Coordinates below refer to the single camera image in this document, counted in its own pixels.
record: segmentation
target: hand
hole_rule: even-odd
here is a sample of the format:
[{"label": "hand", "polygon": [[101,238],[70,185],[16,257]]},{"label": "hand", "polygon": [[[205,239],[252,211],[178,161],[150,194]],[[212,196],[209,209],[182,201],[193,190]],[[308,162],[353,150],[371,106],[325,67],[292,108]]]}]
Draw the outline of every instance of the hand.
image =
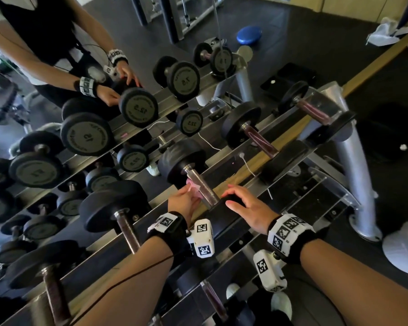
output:
[{"label": "hand", "polygon": [[131,79],[134,79],[136,86],[141,87],[139,79],[125,60],[120,60],[117,63],[117,71],[120,74],[121,79],[125,76],[127,77],[127,86],[130,85]]},{"label": "hand", "polygon": [[229,189],[222,194],[222,197],[228,194],[235,194],[242,199],[245,207],[231,200],[227,200],[225,205],[244,218],[252,229],[267,235],[269,225],[279,215],[273,212],[264,202],[253,196],[243,186],[229,184],[228,187]]},{"label": "hand", "polygon": [[112,88],[98,85],[97,96],[107,104],[107,106],[114,106],[120,103],[120,94],[114,91]]},{"label": "hand", "polygon": [[188,191],[190,184],[183,186],[177,193],[168,198],[168,212],[177,212],[183,215],[186,220],[187,227],[192,223],[192,214],[198,208],[201,199],[195,197],[195,190]]}]

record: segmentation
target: white cable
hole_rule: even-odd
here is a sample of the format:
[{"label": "white cable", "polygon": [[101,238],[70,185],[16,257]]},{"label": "white cable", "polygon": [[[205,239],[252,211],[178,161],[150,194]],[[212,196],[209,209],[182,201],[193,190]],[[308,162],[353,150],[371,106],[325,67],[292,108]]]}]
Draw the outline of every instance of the white cable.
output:
[{"label": "white cable", "polygon": [[215,148],[212,144],[210,144],[208,141],[206,141],[206,140],[204,139],[204,137],[201,136],[201,133],[198,133],[198,135],[204,140],[204,142],[206,142],[208,145],[210,145],[210,147],[212,147],[213,149],[218,150],[218,151],[221,150],[221,149]]},{"label": "white cable", "polygon": [[[249,170],[249,172],[256,177],[256,175],[249,169],[248,163],[245,160],[245,153],[241,152],[239,153],[239,157],[243,160],[243,162],[245,163],[246,168]],[[269,188],[267,188],[267,192],[269,193],[269,196],[271,197],[271,200],[273,200],[274,198],[272,197],[271,192],[269,191]]]},{"label": "white cable", "polygon": [[156,123],[166,123],[166,122],[169,122],[169,120],[167,120],[167,121],[157,121],[157,122],[153,123],[149,128],[147,128],[147,130],[150,130]]}]

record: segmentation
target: white sneaker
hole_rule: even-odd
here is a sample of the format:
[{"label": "white sneaker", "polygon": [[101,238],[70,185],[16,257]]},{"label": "white sneaker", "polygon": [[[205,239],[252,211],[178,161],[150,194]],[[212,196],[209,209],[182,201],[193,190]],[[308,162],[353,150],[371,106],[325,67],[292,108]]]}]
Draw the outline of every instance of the white sneaker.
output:
[{"label": "white sneaker", "polygon": [[291,320],[292,310],[289,297],[284,292],[278,292],[272,295],[271,311],[280,310],[284,312]]},{"label": "white sneaker", "polygon": [[227,300],[230,299],[231,296],[233,296],[238,290],[240,289],[240,286],[237,284],[229,284],[227,287],[227,291],[225,292],[225,296],[227,296]]}]

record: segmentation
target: black tank top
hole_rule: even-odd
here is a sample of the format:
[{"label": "black tank top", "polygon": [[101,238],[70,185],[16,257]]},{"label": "black tank top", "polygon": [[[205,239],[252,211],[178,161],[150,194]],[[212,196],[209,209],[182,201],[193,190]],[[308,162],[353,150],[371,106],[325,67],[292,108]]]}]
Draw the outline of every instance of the black tank top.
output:
[{"label": "black tank top", "polygon": [[55,65],[66,58],[75,61],[70,50],[82,48],[74,34],[75,14],[65,0],[38,0],[35,10],[28,10],[0,0],[0,11],[14,30],[44,63]]}]

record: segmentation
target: pink cloth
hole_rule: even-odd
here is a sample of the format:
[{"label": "pink cloth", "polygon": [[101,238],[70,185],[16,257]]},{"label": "pink cloth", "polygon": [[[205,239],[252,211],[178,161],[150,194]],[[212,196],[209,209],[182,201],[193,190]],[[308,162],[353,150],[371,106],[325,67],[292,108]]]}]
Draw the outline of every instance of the pink cloth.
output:
[{"label": "pink cloth", "polygon": [[197,198],[200,198],[200,199],[204,198],[203,195],[200,192],[200,187],[201,186],[196,185],[194,182],[192,182],[192,180],[190,178],[188,178],[186,180],[186,184],[190,184],[189,190],[187,190],[187,191],[191,191],[192,189],[194,189],[194,197],[197,197]]}]

